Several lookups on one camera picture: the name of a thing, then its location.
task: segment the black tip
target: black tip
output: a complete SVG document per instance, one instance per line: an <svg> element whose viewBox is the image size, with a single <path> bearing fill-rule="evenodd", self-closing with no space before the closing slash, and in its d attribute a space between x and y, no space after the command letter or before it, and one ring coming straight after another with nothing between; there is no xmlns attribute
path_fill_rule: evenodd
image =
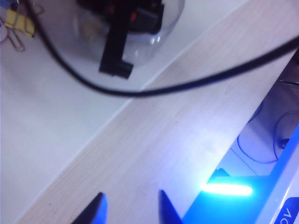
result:
<svg viewBox="0 0 299 224"><path fill-rule="evenodd" d="M160 224L183 224L165 191L159 191Z"/></svg>

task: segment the glowing light bar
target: glowing light bar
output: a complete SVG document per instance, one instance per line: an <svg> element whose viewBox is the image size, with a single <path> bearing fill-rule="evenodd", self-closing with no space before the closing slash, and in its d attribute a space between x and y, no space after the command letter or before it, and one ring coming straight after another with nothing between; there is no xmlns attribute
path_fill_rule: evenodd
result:
<svg viewBox="0 0 299 224"><path fill-rule="evenodd" d="M208 183L202 188L202 190L205 192L221 195L248 196L252 193L251 187L225 183Z"/></svg>

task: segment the black cable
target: black cable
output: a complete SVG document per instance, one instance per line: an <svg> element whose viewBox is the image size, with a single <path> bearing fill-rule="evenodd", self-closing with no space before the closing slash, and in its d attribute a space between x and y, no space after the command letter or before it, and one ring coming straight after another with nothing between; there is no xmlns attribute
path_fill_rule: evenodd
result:
<svg viewBox="0 0 299 224"><path fill-rule="evenodd" d="M215 82L219 82L221 80L225 80L227 78L238 76L242 73L245 73L247 71L256 69L262 65L265 65L277 58L280 58L281 56L297 49L299 47L299 36L295 37L294 39L290 40L289 42L281 45L280 47L257 57L256 59L253 59L251 61L248 61L244 64L238 65L236 67L233 67L231 69L218 72L216 74L207 76L205 78L201 78L198 80L177 84L173 86L168 86L164 88L158 88L158 89L152 89L152 90L146 90L146 91L124 91L124 90L117 90L117 89L110 89L106 88L104 86L97 85L95 83L92 83L82 77L79 73L77 73L71 66L68 65L68 63L60 56L60 54L56 51L55 47L51 43L48 35L46 34L43 26L41 25L39 19L37 18L37 15L35 15L33 9L31 8L31 5L29 3L29 0L23 0L25 7L28 11L28 15L32 18L37 31L40 34L40 37L45 45L45 47L48 49L48 51L51 53L51 55L54 57L54 59L78 82L80 82L82 85L93 89L95 91L113 95L113 96L120 96L120 97L150 97L150 96L157 96L162 94L169 94L173 92L179 92L179 91L185 91L190 90L193 88L202 87L208 84L212 84Z"/></svg>
<svg viewBox="0 0 299 224"><path fill-rule="evenodd" d="M296 114L296 113L299 113L299 111L287 112L287 113L281 115L281 116L279 117L279 119L276 121L275 125L274 125L274 131L273 131L273 132L274 132L274 133L273 133L273 138L274 138L274 140L273 140L273 150L274 150L275 157L276 157L277 159L278 159L278 155L277 155L277 152L276 152L276 134L277 134L277 127L278 127L280 121L281 121L283 118L285 118L286 116L292 115L292 114Z"/></svg>
<svg viewBox="0 0 299 224"><path fill-rule="evenodd" d="M237 138L237 144L238 144L238 147L239 147L239 149L242 151L242 153L244 153L244 155L246 155L248 158L250 158L252 161L254 161L254 162L257 162L257 163L261 163L261 164L271 164L271 163L274 163L274 162L277 162L277 160L278 159L276 159L276 160L272 160L272 161L268 161L268 162L263 162L263 161L259 161L259 160L256 160L256 159L254 159L254 158L252 158L250 155L248 155L243 149L242 149L242 147L241 147L241 145L240 145L240 136L238 136L238 138Z"/></svg>
<svg viewBox="0 0 299 224"><path fill-rule="evenodd" d="M260 112L262 111L262 108L263 108L263 102L260 104L259 108L257 109L257 111L255 112L255 114L252 116L252 118L247 122L250 123L252 120L254 120L259 114ZM276 160L273 160L273 161L268 161L268 162L263 162L263 161L259 161L259 160L256 160L254 159L253 157L251 157L250 155L248 155L241 147L241 144L240 144L240 135L237 137L237 144L238 144L238 147L239 149L241 150L241 152L246 155L248 158L250 158L252 161L254 162L257 162L257 163L261 163L261 164L271 164L271 163L274 163L278 160L277 158L277 155L276 155L276 150L275 148L273 147L273 151L274 151L274 154L275 154L275 157L276 157Z"/></svg>
<svg viewBox="0 0 299 224"><path fill-rule="evenodd" d="M299 83L296 83L296 82L289 82L289 81L284 81L284 80L278 80L278 82L282 83L282 84L287 84L287 85L299 86Z"/></svg>

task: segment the yellow binder clip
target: yellow binder clip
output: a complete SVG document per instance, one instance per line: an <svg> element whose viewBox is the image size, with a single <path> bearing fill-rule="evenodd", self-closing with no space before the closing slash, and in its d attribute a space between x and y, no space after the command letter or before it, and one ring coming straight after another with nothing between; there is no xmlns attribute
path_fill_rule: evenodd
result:
<svg viewBox="0 0 299 224"><path fill-rule="evenodd" d="M40 9L36 14L43 12L42 6L34 2L31 2L31 4ZM6 22L4 25L11 29L17 29L29 37L34 36L35 25L30 18L20 14L20 5L18 6L17 11L13 11L11 9L7 10Z"/></svg>

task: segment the black plastic part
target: black plastic part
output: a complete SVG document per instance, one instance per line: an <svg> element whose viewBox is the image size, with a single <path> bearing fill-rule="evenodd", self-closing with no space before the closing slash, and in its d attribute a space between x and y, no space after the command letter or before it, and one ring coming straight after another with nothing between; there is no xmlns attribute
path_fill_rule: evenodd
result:
<svg viewBox="0 0 299 224"><path fill-rule="evenodd" d="M120 1L115 8L107 36L100 71L128 78L133 65L122 60L130 19L138 0Z"/></svg>
<svg viewBox="0 0 299 224"><path fill-rule="evenodd" d="M102 15L110 24L99 71L129 78L133 64L122 59L128 31L158 33L164 14L162 0L77 0L77 3Z"/></svg>

